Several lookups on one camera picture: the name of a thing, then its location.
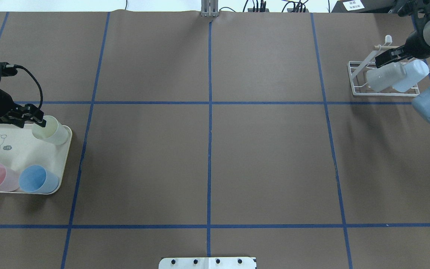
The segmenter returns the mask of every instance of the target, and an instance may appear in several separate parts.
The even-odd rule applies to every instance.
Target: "tray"
[[[69,138],[62,145],[53,145],[35,138],[32,135],[32,124],[24,128],[0,124],[0,163],[21,173],[30,165],[41,165],[59,178],[57,188],[48,194],[55,193],[61,187],[67,155],[72,140],[72,130]],[[33,194],[18,188],[15,191],[0,191],[3,194]]]

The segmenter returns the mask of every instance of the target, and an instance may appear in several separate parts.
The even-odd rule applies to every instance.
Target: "blue cup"
[[[58,177],[41,165],[31,165],[19,176],[19,187],[26,192],[48,194],[59,185]]]

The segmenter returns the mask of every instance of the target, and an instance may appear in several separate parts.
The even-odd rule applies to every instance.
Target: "table surface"
[[[430,268],[430,125],[412,98],[353,97],[346,67],[412,31],[390,14],[0,13],[0,61],[74,133],[58,192],[0,194],[0,268]],[[38,102],[24,73],[0,88]]]

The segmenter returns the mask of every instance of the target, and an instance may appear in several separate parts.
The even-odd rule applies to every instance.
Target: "white background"
[[[330,0],[333,9],[336,0]],[[218,7],[231,7],[241,12],[245,0],[219,0]],[[283,0],[268,0],[270,12],[281,12],[286,4]],[[0,0],[0,12],[69,12],[69,11],[113,11],[124,9],[126,0]],[[249,0],[246,8],[253,7]],[[309,0],[306,7],[310,12],[328,12],[328,0]],[[128,10],[177,12],[185,10],[201,10],[201,0],[128,0]]]

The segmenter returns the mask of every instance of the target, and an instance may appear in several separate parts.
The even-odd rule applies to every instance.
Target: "label sticker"
[[[361,0],[351,0],[348,2],[343,2],[343,5],[345,5],[346,10],[351,11],[351,10],[360,10],[364,8],[363,3],[361,2]]]

